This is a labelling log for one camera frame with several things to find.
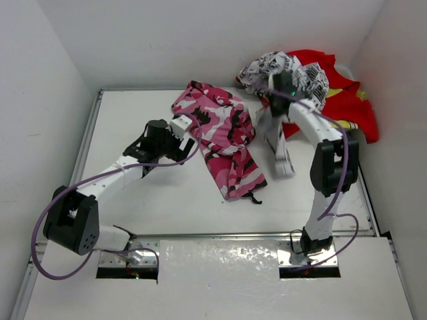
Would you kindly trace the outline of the pink camouflage trousers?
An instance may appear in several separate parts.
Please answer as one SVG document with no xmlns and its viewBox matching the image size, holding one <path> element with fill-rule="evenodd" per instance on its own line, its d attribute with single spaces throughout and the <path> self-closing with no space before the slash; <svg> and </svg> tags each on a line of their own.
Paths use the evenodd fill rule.
<svg viewBox="0 0 427 320">
<path fill-rule="evenodd" d="M 268 183 L 248 150 L 256 130 L 244 102 L 219 87 L 190 81 L 171 109 L 196 118 L 189 132 L 201 139 L 203 159 L 223 198 L 261 205 L 254 191 Z"/>
</svg>

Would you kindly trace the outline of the black white comic print trousers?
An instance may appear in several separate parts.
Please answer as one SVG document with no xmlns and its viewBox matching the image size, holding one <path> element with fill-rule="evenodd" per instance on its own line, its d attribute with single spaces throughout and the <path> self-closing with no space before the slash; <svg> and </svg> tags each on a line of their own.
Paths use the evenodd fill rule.
<svg viewBox="0 0 427 320">
<path fill-rule="evenodd" d="M 237 75 L 237 81 L 249 94 L 258 97 L 263 107 L 256 112 L 256 129 L 273 151 L 276 177 L 288 178 L 295 170 L 286 146 L 284 124 L 290 101 L 270 93 L 271 90 L 287 93 L 296 99 L 309 99 L 316 109 L 323 109 L 329 91 L 326 72 L 320 64 L 302 65 L 295 55 L 273 51 L 262 55 Z"/>
</svg>

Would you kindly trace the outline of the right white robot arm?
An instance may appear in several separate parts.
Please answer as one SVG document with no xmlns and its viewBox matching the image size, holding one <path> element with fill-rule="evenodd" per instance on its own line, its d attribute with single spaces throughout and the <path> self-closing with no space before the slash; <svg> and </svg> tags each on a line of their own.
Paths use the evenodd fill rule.
<svg viewBox="0 0 427 320">
<path fill-rule="evenodd" d="M 296 124 L 314 148 L 310 168 L 315 190 L 312 210 L 300 240 L 290 241 L 294 255 L 309 257 L 328 250 L 333 243 L 338 206 L 358 179 L 359 144 L 338 122 L 318 111 L 313 100 L 298 93 L 290 73 L 271 74 L 268 94 L 272 115 Z"/>
</svg>

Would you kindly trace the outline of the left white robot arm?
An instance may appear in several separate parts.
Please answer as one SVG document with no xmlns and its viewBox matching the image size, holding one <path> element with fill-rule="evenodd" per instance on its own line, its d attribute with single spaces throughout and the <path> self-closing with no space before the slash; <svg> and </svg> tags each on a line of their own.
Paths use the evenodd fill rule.
<svg viewBox="0 0 427 320">
<path fill-rule="evenodd" d="M 192 149 L 195 141 L 182 142 L 185 134 L 197 126 L 190 114 L 176 116 L 171 121 L 149 121 L 142 135 L 106 170 L 55 191 L 43 235 L 78 255 L 94 250 L 125 251 L 133 235 L 121 227 L 102 225 L 102 207 L 128 185 L 159 167 L 164 157 L 170 160 L 170 167 L 185 163 L 195 153 Z"/>
</svg>

